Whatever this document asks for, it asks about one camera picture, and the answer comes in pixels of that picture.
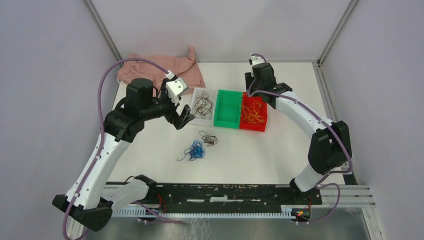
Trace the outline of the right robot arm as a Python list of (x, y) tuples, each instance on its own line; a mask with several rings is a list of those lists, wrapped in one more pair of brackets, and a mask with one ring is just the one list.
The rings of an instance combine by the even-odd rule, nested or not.
[(310, 138), (308, 163), (303, 171), (290, 181), (289, 199), (302, 204), (309, 191), (331, 174), (343, 174), (339, 168), (348, 164), (352, 171), (352, 147), (348, 125), (335, 122), (318, 114), (303, 103), (286, 83), (277, 83), (274, 69), (268, 62), (251, 62), (251, 72), (245, 73), (247, 94), (260, 97), (274, 110), (286, 115)]

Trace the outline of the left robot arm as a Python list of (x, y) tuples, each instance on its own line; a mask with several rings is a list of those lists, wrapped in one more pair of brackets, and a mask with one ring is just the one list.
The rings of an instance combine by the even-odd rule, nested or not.
[(156, 200), (155, 181), (140, 175), (131, 182), (104, 192), (118, 160), (141, 132), (147, 121), (165, 118), (176, 129), (194, 119), (191, 108), (177, 108), (189, 90), (181, 77), (164, 79), (160, 89), (146, 78), (136, 78), (126, 87), (126, 95), (103, 119), (93, 153), (75, 184), (65, 194), (56, 195), (53, 205), (91, 231), (103, 229), (112, 214), (129, 204)]

